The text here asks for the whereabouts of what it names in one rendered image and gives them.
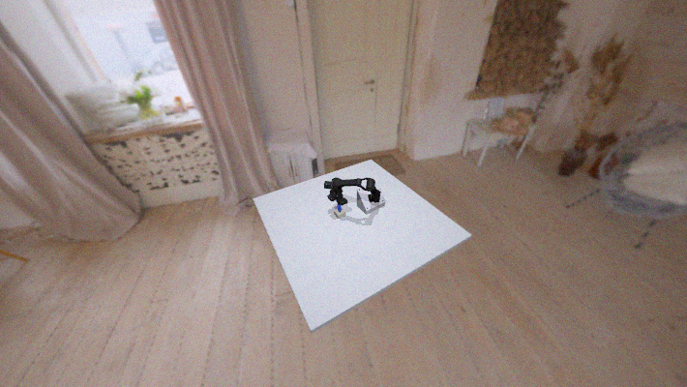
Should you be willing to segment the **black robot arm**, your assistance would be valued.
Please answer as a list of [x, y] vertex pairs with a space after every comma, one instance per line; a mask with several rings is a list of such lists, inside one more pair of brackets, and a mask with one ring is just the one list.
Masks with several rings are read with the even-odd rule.
[[[367, 180], [367, 185], [366, 189], [361, 185], [362, 180]], [[368, 198], [370, 202], [379, 202], [380, 200], [380, 191], [376, 189], [375, 187], [375, 180], [372, 178], [356, 178], [356, 179], [347, 179], [347, 180], [342, 180], [340, 178], [334, 178], [332, 179], [332, 182], [330, 181], [325, 181], [324, 182], [324, 189], [331, 189], [335, 190], [336, 192], [339, 192], [342, 190], [342, 187], [347, 187], [347, 186], [357, 186], [360, 187], [364, 191], [371, 192], [371, 194], [368, 194]], [[335, 201], [336, 198], [338, 198], [337, 194], [334, 193], [329, 193], [327, 197], [330, 199], [330, 201]]]

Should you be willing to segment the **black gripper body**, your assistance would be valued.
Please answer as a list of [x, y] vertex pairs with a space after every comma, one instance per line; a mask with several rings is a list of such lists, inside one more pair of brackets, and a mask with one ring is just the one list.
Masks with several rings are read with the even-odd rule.
[[340, 204], [340, 205], [347, 204], [346, 198], [343, 198], [343, 196], [344, 196], [344, 195], [342, 194], [343, 190], [341, 190], [341, 191], [339, 191], [339, 192], [336, 192], [335, 190], [330, 190], [330, 193], [332, 193], [333, 191], [334, 191], [334, 193], [337, 194], [337, 196], [338, 196], [338, 201], [339, 201], [339, 204]]

